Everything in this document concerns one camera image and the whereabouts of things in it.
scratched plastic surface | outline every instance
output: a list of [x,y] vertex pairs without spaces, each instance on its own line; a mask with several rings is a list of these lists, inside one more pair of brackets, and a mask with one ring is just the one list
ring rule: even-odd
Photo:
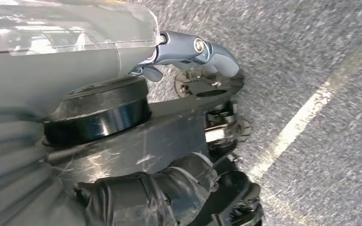
[[0,0],[0,53],[153,47],[156,16],[119,0]]

gray handle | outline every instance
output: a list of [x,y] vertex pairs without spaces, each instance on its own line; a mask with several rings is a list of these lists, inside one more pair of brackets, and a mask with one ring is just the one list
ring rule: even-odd
[[157,57],[154,65],[173,65],[174,63],[183,63],[200,55],[194,49],[194,40],[198,36],[184,34],[172,31],[161,31],[166,41],[157,46]]
[[188,71],[191,70],[194,66],[196,66],[196,63],[194,62],[174,62],[172,63],[176,68],[180,69],[181,71]]
[[235,57],[224,47],[212,44],[211,45],[211,59],[208,59],[206,64],[202,66],[209,72],[220,72],[226,77],[235,76],[240,67]]
[[163,73],[154,66],[145,66],[143,68],[143,76],[150,81],[158,82],[163,78]]

bolt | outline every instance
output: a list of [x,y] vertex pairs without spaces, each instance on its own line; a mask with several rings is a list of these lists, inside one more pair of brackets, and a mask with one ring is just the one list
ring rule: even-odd
[[198,53],[203,52],[204,44],[200,38],[196,38],[194,40],[194,48],[195,48],[195,51]]
[[221,82],[216,81],[216,82],[212,83],[212,86],[219,87],[219,86],[221,86]]
[[167,42],[167,38],[164,34],[160,35],[160,44],[165,44]]
[[243,158],[235,153],[229,154],[228,159],[234,163],[243,163]]
[[178,91],[179,91],[180,93],[185,93],[185,92],[187,91],[187,89],[185,88],[184,85],[181,85],[181,87],[178,89]]

white painted line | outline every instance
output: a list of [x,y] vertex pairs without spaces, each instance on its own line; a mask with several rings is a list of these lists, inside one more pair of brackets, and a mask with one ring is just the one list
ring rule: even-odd
[[327,80],[320,86],[315,94],[299,109],[282,132],[272,141],[261,161],[256,164],[248,175],[253,180],[260,180],[277,158],[301,134],[306,126],[313,120],[333,98],[334,94],[345,85],[347,80],[357,75],[362,69],[362,45],[347,57]]
[[261,191],[261,202],[264,206],[264,210],[266,207],[270,207],[272,210],[277,212],[277,216],[285,216],[289,217],[293,222],[290,222],[290,225],[299,225],[299,226],[319,226],[320,224],[317,223],[314,219],[303,215],[296,209],[292,208],[291,205],[283,201],[275,195],[274,192],[268,190],[266,187],[262,187]]
[[262,160],[253,167],[248,175],[253,180],[259,180],[276,159],[294,142],[319,111],[331,100],[332,87],[326,81],[309,100],[299,109],[288,122],[282,132],[273,140]]

asphalt pavement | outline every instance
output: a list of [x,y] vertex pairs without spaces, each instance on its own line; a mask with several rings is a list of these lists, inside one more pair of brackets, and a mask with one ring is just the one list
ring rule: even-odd
[[[362,226],[362,0],[133,0],[162,30],[196,34],[246,72],[252,126],[241,168],[263,187],[266,225]],[[177,69],[149,100],[177,98]]]

